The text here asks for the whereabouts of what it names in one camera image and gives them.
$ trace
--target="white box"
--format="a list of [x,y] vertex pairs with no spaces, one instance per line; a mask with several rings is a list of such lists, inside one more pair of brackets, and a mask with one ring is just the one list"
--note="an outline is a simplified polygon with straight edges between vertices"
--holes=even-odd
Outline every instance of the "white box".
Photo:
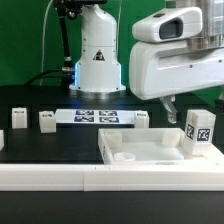
[[20,129],[27,128],[27,109],[12,108],[12,128]]
[[147,111],[135,111],[134,126],[135,128],[149,128],[149,115]]
[[0,150],[4,147],[4,132],[0,130]]
[[[122,134],[122,143],[119,147],[114,148],[110,147],[110,141],[106,134],[116,130]],[[170,142],[166,140],[169,132]],[[104,164],[108,165],[208,167],[224,164],[224,155],[213,145],[209,152],[204,152],[200,156],[189,155],[183,148],[184,135],[184,131],[179,128],[100,129],[98,144]],[[127,159],[117,160],[118,153],[127,153],[129,158],[132,155],[133,159],[127,157]]]
[[39,124],[41,133],[56,132],[56,118],[53,111],[39,112]]
[[207,110],[188,110],[183,148],[200,155],[211,147],[216,116]]

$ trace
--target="white tray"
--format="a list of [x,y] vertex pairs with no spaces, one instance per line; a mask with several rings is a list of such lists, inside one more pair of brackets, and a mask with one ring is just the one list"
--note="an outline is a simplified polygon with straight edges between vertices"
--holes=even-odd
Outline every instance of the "white tray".
[[[164,133],[169,131],[179,133],[177,146],[166,146],[163,143]],[[108,133],[122,136],[122,142],[114,139],[117,146],[111,147]],[[224,155],[214,146],[200,156],[192,156],[183,149],[184,132],[179,128],[162,129],[100,129],[99,148],[105,164],[111,165],[216,165],[223,163]],[[117,153],[123,153],[124,159],[116,160]],[[126,160],[126,154],[135,157]]]

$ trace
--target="black cable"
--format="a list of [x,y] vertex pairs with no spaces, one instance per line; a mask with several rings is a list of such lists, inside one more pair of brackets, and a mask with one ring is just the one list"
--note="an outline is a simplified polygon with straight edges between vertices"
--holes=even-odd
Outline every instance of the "black cable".
[[55,73],[55,72],[61,72],[61,69],[51,69],[45,72],[40,73],[39,75],[34,76],[32,79],[28,80],[24,85],[30,86],[35,80],[43,78],[43,76]]

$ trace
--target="warning label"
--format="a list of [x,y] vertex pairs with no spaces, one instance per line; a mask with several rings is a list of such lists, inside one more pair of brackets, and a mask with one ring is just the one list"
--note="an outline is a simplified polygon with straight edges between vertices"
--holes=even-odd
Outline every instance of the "warning label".
[[103,53],[101,52],[101,50],[99,50],[95,57],[93,58],[94,61],[105,61]]

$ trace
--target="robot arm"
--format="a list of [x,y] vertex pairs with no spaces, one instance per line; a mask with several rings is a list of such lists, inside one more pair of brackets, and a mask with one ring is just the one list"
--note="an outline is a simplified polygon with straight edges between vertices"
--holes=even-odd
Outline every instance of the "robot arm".
[[224,85],[223,1],[173,0],[133,26],[138,42],[130,56],[132,92],[161,98],[175,123],[173,95]]

